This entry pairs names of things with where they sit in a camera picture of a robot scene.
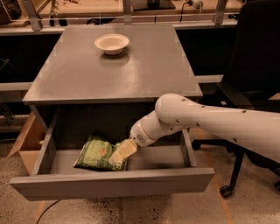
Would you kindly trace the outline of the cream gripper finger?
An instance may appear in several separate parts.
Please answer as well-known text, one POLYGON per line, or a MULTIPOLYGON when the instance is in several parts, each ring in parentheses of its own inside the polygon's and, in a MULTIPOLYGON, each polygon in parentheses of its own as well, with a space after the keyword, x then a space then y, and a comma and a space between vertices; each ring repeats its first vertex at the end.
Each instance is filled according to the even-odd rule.
POLYGON ((122 156, 130 156, 137 151, 137 144, 133 139, 126 139, 117 147, 117 151, 122 156))
POLYGON ((120 165, 125 160, 125 157, 120 153, 113 153, 112 156, 109 158, 108 162, 111 165, 120 165))

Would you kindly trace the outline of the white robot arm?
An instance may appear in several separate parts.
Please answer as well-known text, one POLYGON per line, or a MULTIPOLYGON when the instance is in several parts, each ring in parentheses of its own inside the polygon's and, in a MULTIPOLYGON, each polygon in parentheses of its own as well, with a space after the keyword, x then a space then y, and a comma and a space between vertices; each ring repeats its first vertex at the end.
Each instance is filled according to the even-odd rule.
POLYGON ((279 113, 206 106, 179 94, 159 97, 155 109, 132 126, 129 138, 117 145, 109 162, 117 164, 139 147, 191 127, 280 163, 279 113))

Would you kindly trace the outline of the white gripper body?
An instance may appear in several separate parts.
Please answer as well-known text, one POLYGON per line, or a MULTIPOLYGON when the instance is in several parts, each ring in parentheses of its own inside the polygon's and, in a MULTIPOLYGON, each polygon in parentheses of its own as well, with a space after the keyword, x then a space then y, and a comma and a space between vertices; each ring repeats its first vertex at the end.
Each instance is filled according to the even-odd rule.
POLYGON ((138 146, 146 147, 159 138, 175 134, 184 128, 185 126, 174 126, 160 121, 156 112, 152 111, 132 126, 129 138, 138 146))

